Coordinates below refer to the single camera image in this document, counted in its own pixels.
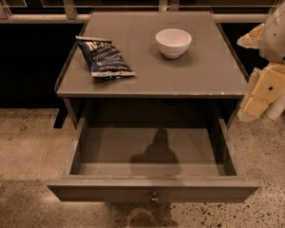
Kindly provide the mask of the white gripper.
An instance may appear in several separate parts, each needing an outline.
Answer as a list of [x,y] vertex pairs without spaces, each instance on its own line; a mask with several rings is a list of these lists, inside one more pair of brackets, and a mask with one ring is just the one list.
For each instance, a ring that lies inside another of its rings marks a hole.
[[259,49],[259,55],[270,62],[263,69],[255,68],[237,116],[252,122],[265,114],[277,120],[285,110],[285,1],[262,23],[241,36],[237,44]]

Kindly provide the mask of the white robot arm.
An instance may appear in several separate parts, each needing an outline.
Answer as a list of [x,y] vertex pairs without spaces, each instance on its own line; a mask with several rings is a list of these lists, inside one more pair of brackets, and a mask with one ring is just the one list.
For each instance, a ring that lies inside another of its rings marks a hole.
[[285,1],[237,44],[258,49],[269,62],[263,69],[254,68],[237,116],[243,122],[254,121],[262,114],[276,120],[285,109]]

